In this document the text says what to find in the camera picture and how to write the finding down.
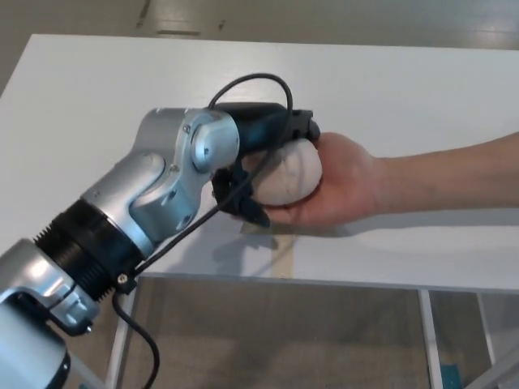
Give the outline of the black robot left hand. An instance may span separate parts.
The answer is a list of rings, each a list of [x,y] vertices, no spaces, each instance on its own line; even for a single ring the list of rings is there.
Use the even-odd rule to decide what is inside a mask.
[[[211,177],[217,208],[248,223],[267,228],[271,220],[265,201],[254,199],[260,191],[253,181],[266,173],[274,153],[305,140],[313,145],[321,131],[311,110],[289,110],[278,103],[230,102],[211,106],[227,113],[238,128],[239,148],[235,160]]]

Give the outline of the bare person hand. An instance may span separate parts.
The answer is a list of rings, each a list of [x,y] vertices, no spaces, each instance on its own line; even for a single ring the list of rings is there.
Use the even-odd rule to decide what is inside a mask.
[[[322,177],[311,195],[292,205],[267,207],[270,220],[297,226],[345,224],[384,213],[384,166],[360,144],[327,132],[315,143]]]

